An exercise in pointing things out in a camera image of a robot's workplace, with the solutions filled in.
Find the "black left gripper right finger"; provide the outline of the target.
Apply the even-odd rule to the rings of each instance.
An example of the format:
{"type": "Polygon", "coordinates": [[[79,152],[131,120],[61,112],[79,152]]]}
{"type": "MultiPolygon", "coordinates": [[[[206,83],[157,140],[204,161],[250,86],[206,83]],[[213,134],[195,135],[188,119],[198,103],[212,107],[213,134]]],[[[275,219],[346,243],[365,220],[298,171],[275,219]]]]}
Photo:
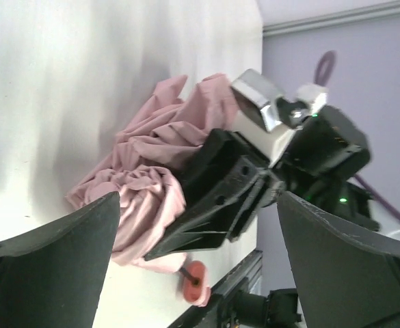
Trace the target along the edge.
{"type": "Polygon", "coordinates": [[[277,209],[307,327],[400,327],[400,241],[289,192],[277,209]]]}

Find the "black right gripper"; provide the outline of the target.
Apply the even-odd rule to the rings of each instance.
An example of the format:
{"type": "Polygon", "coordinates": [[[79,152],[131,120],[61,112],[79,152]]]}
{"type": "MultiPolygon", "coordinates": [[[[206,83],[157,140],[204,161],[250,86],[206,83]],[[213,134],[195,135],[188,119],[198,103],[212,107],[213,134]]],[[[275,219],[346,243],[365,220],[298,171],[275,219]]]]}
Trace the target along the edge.
{"type": "Polygon", "coordinates": [[[218,128],[188,165],[182,186],[187,210],[166,228],[146,261],[237,241],[256,212],[285,190],[265,156],[240,134],[218,128]]]}

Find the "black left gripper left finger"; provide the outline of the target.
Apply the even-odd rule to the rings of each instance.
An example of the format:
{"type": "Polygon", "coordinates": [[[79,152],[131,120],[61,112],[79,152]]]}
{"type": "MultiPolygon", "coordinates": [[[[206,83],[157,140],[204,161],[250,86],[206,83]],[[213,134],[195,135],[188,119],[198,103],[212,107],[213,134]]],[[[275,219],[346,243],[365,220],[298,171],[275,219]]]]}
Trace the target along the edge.
{"type": "Polygon", "coordinates": [[[0,327],[91,327],[119,220],[111,192],[0,241],[0,327]]]}

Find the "pink folding umbrella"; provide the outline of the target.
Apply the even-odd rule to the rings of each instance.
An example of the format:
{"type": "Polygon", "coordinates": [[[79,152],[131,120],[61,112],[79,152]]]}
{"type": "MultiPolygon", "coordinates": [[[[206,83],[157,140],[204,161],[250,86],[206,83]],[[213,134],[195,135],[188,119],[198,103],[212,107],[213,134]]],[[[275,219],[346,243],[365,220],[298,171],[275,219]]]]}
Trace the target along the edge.
{"type": "Polygon", "coordinates": [[[111,257],[120,266],[175,273],[186,261],[184,253],[150,261],[144,256],[185,211],[176,172],[186,167],[213,129],[228,130],[238,111],[226,75],[204,78],[182,99],[186,81],[180,75],[158,82],[116,135],[111,152],[66,194],[79,209],[108,193],[119,193],[120,223],[111,257]]]}

